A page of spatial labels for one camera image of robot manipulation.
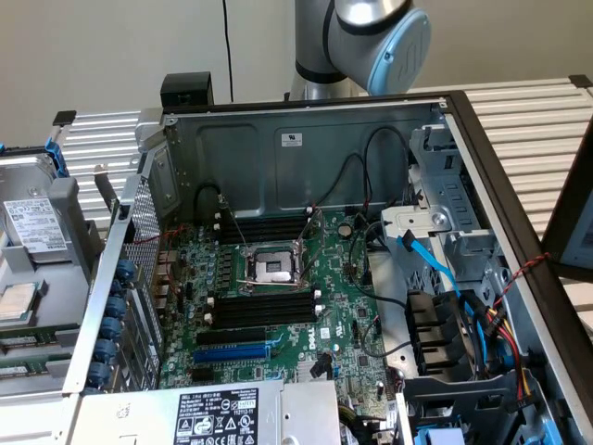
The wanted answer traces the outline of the green RAM stick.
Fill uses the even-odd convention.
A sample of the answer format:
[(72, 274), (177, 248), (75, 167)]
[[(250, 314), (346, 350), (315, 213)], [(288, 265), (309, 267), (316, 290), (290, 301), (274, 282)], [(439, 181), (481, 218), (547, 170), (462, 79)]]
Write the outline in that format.
[(45, 345), (70, 347), (76, 343), (79, 332), (79, 327), (68, 326), (2, 331), (0, 332), (0, 347), (8, 349)]
[(38, 375), (51, 375), (44, 363), (34, 362), (0, 365), (0, 379)]

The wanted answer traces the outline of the long black expansion slot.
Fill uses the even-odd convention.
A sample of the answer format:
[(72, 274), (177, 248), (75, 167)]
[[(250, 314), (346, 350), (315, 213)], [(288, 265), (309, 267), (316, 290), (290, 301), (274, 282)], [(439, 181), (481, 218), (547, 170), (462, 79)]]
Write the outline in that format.
[(266, 341), (266, 329), (252, 327), (234, 330), (209, 330), (196, 334), (197, 346), (236, 345)]

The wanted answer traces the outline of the silver finned heat sink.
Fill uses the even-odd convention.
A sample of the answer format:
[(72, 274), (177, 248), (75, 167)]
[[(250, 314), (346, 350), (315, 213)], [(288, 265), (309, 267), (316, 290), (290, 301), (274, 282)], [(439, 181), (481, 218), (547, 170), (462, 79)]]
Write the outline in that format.
[(299, 362), (296, 366), (296, 381), (297, 383), (308, 383), (308, 382), (315, 382), (315, 381), (325, 381), (327, 380), (326, 377), (323, 375), (320, 378), (314, 379), (310, 373), (309, 369), (313, 366), (315, 361), (303, 361)]

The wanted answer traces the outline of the CPU socket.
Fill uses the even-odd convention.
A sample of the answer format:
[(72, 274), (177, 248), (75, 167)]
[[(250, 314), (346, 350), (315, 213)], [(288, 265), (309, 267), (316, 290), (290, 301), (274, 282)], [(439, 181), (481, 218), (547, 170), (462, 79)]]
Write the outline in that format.
[(240, 247), (237, 288), (253, 294), (271, 288), (286, 291), (309, 286), (304, 278), (303, 246), (297, 241), (254, 244)]

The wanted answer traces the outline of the graphics card silver bracket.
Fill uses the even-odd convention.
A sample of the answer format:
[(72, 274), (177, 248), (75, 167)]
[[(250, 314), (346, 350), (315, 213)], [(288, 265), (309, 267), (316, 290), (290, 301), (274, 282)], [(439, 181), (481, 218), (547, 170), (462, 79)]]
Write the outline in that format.
[(108, 178), (107, 167), (104, 164), (97, 164), (94, 168), (95, 186), (103, 198), (110, 214), (110, 223), (114, 223), (120, 202), (117, 194)]

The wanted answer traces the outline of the open metal PC case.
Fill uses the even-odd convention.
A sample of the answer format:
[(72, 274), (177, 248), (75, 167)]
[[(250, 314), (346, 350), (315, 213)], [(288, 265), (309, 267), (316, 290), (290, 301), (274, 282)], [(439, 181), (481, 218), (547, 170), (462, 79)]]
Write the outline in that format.
[[(455, 383), (418, 375), (406, 309), (408, 293), (421, 289), (398, 277), (382, 219), (411, 191), (411, 133), (440, 124), (454, 136), (509, 272), (488, 302), (460, 288), (412, 232), (397, 238), (451, 283), (431, 295), (457, 295), (474, 375)], [(278, 146), (277, 132), (303, 133), (303, 146)], [(238, 218), (343, 212), (365, 221), (383, 245), (367, 254), (397, 388), (377, 420), (337, 400), (341, 445), (593, 445), (593, 343), (542, 248), (544, 224), (520, 198), (528, 192), (552, 207), (554, 195), (511, 170), (465, 94), (167, 107), (157, 122), (139, 120), (136, 139), (140, 164), (110, 224), (65, 386), (69, 426), (56, 439), (70, 445), (86, 396), (162, 390), (158, 254), (180, 229), (213, 224), (225, 195)], [(132, 282), (117, 279), (119, 259), (134, 263)], [(87, 373), (111, 296), (127, 311), (110, 380), (93, 388)]]

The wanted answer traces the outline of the small black box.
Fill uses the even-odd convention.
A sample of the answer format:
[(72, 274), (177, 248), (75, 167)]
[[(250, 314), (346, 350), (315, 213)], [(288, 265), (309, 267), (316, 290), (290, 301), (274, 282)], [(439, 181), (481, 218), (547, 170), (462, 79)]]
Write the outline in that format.
[(209, 71), (167, 74), (159, 93), (163, 108), (214, 104)]

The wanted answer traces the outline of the silver network port block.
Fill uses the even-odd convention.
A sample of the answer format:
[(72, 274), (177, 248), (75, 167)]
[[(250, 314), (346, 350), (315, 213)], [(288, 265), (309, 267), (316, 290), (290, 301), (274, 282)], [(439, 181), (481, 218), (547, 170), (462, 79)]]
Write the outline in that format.
[(157, 276), (175, 276), (178, 262), (178, 251), (162, 251), (158, 254)]

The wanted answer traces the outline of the black RAM slot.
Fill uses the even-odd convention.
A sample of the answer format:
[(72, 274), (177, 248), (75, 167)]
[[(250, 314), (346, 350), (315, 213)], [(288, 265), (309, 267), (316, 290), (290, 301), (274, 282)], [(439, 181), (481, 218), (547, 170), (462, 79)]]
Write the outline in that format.
[[(236, 222), (240, 227), (256, 227), (256, 226), (296, 226), (304, 227), (308, 222), (306, 215), (284, 215), (274, 217), (254, 217), (254, 218), (238, 218)], [(214, 213), (214, 222), (220, 225), (233, 225), (233, 218), (228, 210), (219, 210)]]
[(314, 310), (304, 307), (292, 310), (216, 311), (214, 318), (221, 324), (291, 324), (317, 320)]
[[(247, 244), (268, 243), (276, 241), (296, 240), (299, 237), (297, 233), (255, 233), (244, 234)], [(220, 233), (219, 241), (222, 245), (243, 244), (238, 233)]]
[(286, 235), (296, 237), (306, 226), (307, 217), (278, 217), (239, 219), (239, 228), (245, 237), (249, 235)]
[(237, 244), (242, 241), (244, 236), (247, 243), (256, 243), (264, 241), (282, 241), (297, 239), (303, 228), (300, 226), (276, 227), (242, 227), (241, 231), (236, 228), (225, 227), (221, 229), (220, 241), (226, 244)]
[(280, 310), (304, 307), (313, 308), (317, 302), (314, 292), (264, 293), (239, 297), (219, 297), (214, 299), (210, 309), (213, 312), (246, 310)]
[(240, 308), (219, 307), (203, 315), (205, 324), (213, 329), (239, 329), (285, 324), (310, 324), (318, 316), (311, 307)]

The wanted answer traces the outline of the silver hard disk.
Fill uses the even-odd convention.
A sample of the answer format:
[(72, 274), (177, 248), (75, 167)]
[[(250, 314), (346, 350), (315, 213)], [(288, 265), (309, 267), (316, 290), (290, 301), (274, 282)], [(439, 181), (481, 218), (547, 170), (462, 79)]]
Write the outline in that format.
[(56, 178), (47, 155), (0, 155), (0, 226), (36, 264), (69, 260), (69, 236), (48, 197)]

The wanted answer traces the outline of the black framed grey box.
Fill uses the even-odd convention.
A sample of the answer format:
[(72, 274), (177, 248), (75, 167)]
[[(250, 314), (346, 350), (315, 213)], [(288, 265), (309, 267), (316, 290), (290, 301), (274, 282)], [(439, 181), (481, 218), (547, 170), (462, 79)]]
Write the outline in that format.
[(541, 244), (558, 276), (593, 283), (593, 118), (575, 154)]

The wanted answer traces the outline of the silver CPU chip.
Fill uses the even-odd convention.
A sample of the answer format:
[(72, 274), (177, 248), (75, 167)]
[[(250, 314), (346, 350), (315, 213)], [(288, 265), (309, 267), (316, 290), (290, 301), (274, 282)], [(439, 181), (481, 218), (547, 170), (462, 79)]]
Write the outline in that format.
[(7, 286), (0, 295), (0, 325), (27, 324), (37, 299), (37, 283)]

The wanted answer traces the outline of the thin metal locking lever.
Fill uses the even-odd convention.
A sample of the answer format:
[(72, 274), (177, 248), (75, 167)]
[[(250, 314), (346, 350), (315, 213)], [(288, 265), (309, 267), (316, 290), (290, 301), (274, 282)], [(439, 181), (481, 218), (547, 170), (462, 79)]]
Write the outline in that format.
[(238, 224), (238, 221), (236, 220), (235, 214), (234, 214), (234, 212), (233, 212), (233, 210), (232, 210), (232, 208), (230, 206), (230, 203), (229, 203), (229, 201), (228, 201), (228, 199), (226, 198), (225, 195), (221, 195), (221, 207), (223, 209), (226, 209), (228, 211), (228, 214), (229, 214), (229, 216), (230, 216), (230, 218), (231, 218), (231, 220), (233, 222), (233, 225), (234, 225), (237, 233), (239, 234), (239, 236), (241, 238), (241, 241), (242, 241), (244, 247), (247, 248), (247, 242), (246, 242), (246, 238), (244, 236), (244, 233), (243, 233), (240, 225)]

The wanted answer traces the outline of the black plastic fan shroud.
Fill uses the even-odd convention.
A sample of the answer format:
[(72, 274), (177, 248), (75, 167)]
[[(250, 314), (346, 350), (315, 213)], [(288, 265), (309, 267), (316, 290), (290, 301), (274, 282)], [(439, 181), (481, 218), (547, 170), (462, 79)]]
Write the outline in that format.
[(455, 292), (412, 290), (406, 316), (418, 375), (449, 383), (473, 379), (473, 344), (464, 332)]

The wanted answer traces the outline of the black plug on motherboard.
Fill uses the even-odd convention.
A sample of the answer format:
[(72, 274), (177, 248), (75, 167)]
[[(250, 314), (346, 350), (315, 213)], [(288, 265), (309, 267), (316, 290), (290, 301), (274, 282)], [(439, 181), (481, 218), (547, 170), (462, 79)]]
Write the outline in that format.
[(322, 353), (309, 369), (309, 373), (314, 379), (324, 375), (327, 380), (332, 380), (334, 377), (333, 357), (327, 352)]

